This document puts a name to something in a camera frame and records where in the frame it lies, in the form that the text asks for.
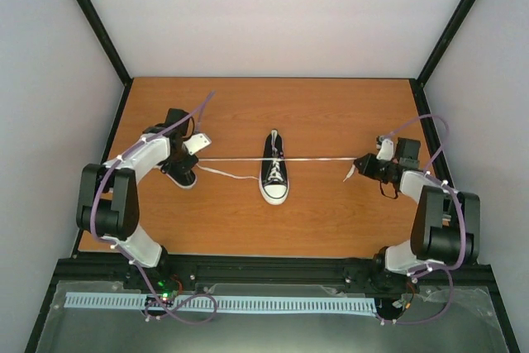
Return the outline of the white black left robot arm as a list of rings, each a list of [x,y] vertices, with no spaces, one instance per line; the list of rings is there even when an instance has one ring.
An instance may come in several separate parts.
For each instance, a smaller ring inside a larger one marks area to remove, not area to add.
[[[142,277],[154,289],[170,283],[172,269],[162,261],[164,247],[140,224],[137,185],[153,169],[180,188],[196,184],[198,157],[188,148],[194,127],[191,113],[170,108],[164,122],[146,128],[134,145],[100,165],[86,165],[81,175],[78,228],[143,267]]]

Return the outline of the white shoelace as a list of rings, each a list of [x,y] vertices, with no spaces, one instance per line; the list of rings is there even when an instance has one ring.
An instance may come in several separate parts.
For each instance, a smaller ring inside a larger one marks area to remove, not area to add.
[[[202,158],[203,163],[214,163],[214,162],[256,162],[261,166],[261,160],[263,156],[257,158]],[[284,161],[287,162],[298,162],[298,163],[307,163],[307,162],[338,162],[345,161],[350,162],[351,164],[355,160],[355,157],[293,157],[288,158],[284,156]]]

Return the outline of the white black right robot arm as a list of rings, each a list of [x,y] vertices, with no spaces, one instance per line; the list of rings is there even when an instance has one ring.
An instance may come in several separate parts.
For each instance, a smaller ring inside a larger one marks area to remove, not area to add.
[[[391,199],[406,196],[417,205],[409,239],[374,256],[378,272],[417,277],[473,265],[479,257],[479,196],[458,191],[419,169],[420,148],[417,140],[380,137],[376,154],[353,161],[354,171],[378,182],[381,193],[384,185],[391,185]]]

